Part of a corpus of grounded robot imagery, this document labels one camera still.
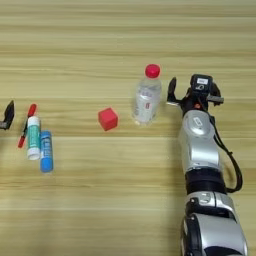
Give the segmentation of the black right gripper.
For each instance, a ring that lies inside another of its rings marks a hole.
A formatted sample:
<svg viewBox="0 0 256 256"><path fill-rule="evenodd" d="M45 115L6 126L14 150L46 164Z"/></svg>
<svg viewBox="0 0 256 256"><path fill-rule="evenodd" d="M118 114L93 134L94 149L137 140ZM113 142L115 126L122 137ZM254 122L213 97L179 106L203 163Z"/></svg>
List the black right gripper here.
<svg viewBox="0 0 256 256"><path fill-rule="evenodd" d="M173 77L168 86L167 103L179 106L183 115L192 110L207 112L210 103L214 106L224 103L224 98L215 83L212 84L211 91L207 92L194 91L189 88L182 99L177 99L175 96L176 83L177 79Z"/></svg>

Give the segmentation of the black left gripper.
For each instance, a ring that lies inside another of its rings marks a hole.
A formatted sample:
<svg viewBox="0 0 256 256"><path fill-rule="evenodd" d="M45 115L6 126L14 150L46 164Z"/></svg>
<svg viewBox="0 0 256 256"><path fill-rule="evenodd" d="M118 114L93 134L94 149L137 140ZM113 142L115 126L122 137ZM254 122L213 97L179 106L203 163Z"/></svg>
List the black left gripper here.
<svg viewBox="0 0 256 256"><path fill-rule="evenodd" d="M11 124L12 124L12 121L14 119L14 113L15 113L15 110L14 110L14 101L11 101L6 110L5 110L5 118L4 118L4 121L0 121L0 129L9 129Z"/></svg>

